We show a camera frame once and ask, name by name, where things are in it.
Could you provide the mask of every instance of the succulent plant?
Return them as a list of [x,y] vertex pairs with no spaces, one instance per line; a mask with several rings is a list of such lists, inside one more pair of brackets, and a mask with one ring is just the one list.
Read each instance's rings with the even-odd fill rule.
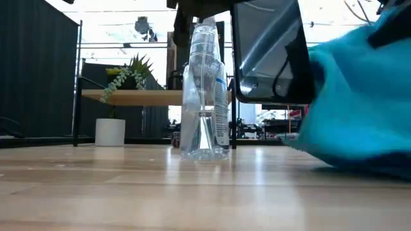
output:
[[127,80],[128,77],[133,78],[136,82],[136,89],[144,89],[144,80],[151,75],[152,70],[150,70],[153,64],[148,64],[150,59],[144,61],[145,55],[139,58],[139,55],[133,57],[130,61],[130,65],[125,65],[120,68],[107,69],[106,72],[109,75],[116,74],[116,78],[113,82],[109,83],[109,86],[104,89],[104,94],[101,96],[100,101],[106,103],[110,96],[116,91],[122,84]]

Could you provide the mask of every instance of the clear plastic bottle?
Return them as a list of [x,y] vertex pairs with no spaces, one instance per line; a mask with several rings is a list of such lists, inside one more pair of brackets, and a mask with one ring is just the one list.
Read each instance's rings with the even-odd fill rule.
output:
[[227,81],[214,18],[196,26],[184,70],[180,149],[184,158],[228,157]]

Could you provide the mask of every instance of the wooden floor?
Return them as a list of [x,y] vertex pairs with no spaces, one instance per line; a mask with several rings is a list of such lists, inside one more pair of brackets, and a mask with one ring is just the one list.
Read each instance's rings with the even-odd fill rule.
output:
[[411,230],[411,185],[285,147],[192,163],[169,146],[0,150],[0,230]]

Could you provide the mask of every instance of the wooden shelf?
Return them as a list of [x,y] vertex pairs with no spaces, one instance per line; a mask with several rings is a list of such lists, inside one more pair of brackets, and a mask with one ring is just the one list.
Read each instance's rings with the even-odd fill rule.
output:
[[[83,90],[82,96],[100,101],[103,90]],[[231,92],[227,92],[228,103]],[[115,106],[181,106],[182,90],[117,90],[108,104]]]

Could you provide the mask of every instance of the blue cloth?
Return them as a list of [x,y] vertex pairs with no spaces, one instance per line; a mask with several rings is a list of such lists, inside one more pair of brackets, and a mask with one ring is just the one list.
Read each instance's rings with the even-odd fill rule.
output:
[[367,43],[388,13],[309,50],[317,98],[286,143],[335,167],[411,179],[411,39]]

